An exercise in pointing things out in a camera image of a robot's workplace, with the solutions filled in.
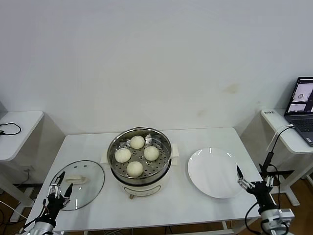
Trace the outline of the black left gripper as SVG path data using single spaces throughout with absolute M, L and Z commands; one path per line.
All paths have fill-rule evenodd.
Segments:
M 55 180 L 52 181 L 48 188 L 48 216 L 57 217 L 59 211 L 70 201 L 73 184 L 67 188 L 64 197 L 60 194 L 60 185 L 64 179 L 65 171 L 63 171 Z

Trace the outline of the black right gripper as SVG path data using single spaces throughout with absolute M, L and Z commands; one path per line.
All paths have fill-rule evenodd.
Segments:
M 247 189 L 246 191 L 249 194 L 255 196 L 257 200 L 257 204 L 259 205 L 258 212 L 264 212 L 267 210 L 279 209 L 274 201 L 271 198 L 270 191 L 273 187 L 274 177 L 268 175 L 266 177 L 266 182 L 258 181 L 258 182 L 248 182 L 240 170 L 240 167 L 236 165 L 237 176 L 238 176 L 238 184 L 243 188 Z

